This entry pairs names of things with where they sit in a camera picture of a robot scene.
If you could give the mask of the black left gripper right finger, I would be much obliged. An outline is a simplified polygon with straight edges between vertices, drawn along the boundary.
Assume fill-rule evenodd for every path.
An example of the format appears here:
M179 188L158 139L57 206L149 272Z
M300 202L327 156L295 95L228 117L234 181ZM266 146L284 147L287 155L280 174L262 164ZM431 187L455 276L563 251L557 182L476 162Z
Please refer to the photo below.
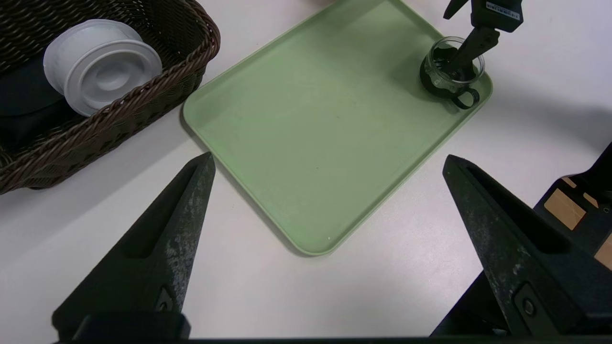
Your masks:
M514 335L611 335L611 271L474 163L442 174Z

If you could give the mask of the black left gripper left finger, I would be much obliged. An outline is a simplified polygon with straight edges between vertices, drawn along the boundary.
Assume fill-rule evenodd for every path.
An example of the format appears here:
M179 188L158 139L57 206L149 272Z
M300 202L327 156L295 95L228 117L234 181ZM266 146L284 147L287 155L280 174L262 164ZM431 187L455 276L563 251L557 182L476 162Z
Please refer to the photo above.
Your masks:
M186 340L182 313L216 165L191 159L52 315L60 340Z

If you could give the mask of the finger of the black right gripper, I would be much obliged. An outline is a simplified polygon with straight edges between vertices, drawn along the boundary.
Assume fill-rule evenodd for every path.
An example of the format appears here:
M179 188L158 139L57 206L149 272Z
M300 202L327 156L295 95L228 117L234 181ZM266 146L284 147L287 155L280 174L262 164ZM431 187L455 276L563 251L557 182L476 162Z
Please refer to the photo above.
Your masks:
M456 76L463 77L464 80L477 80L484 73L485 63L481 63L480 70L474 71L474 60L483 60L483 55L487 51L498 45L500 33L490 27L476 27L472 29L467 38L462 39L457 36L448 36L450 42L460 43L457 52L448 60L447 74L453 79Z
M450 0L444 11L444 19L450 20L457 12L463 8L470 0Z

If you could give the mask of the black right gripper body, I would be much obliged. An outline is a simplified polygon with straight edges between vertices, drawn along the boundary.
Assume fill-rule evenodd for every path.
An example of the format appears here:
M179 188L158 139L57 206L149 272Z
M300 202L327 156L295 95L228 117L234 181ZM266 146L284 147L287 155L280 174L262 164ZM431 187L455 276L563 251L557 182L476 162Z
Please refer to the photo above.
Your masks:
M471 24L512 33L524 22L522 0L472 0Z

